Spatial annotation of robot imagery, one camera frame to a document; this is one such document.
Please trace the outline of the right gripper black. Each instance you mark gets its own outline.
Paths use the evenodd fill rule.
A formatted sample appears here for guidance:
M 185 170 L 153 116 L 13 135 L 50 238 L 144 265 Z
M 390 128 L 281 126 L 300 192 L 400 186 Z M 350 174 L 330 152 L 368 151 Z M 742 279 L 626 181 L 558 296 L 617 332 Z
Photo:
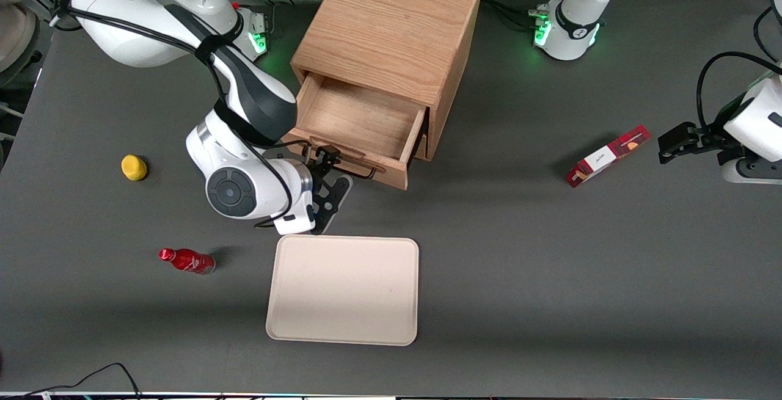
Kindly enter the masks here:
M 312 183 L 311 203 L 308 205 L 308 216 L 313 223 L 309 233 L 312 235 L 326 232 L 354 184 L 349 175 L 339 176 L 332 184 L 324 180 L 325 166 L 336 166 L 340 163 L 340 156 L 339 149 L 324 145 L 319 147 L 316 158 L 307 163 Z

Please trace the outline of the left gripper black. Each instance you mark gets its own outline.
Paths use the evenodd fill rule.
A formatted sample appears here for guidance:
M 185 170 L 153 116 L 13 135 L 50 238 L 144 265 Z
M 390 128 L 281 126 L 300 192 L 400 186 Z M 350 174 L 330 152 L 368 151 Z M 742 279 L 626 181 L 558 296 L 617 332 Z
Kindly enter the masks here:
M 693 142 L 674 147 L 667 142 Z M 670 163 L 675 158 L 689 155 L 701 155 L 702 153 L 716 152 L 718 166 L 726 166 L 729 162 L 744 157 L 744 146 L 735 138 L 724 134 L 719 128 L 712 132 L 710 127 L 698 128 L 695 123 L 682 122 L 665 133 L 665 142 L 658 141 L 659 152 L 657 158 L 660 164 Z

